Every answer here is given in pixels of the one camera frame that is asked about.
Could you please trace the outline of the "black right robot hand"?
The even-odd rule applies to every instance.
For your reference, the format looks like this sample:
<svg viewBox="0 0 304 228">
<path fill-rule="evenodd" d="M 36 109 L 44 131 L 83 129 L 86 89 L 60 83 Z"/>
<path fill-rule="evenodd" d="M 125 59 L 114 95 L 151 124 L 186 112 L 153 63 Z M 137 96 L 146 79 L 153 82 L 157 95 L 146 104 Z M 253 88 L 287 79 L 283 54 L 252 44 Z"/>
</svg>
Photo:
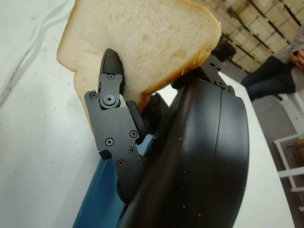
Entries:
<svg viewBox="0 0 304 228">
<path fill-rule="evenodd" d="M 209 57 L 177 79 L 166 105 L 125 101 L 124 69 L 107 49 L 98 89 L 84 98 L 97 150 L 112 159 L 124 202 L 120 228 L 230 228 L 247 182 L 245 105 Z"/>
</svg>

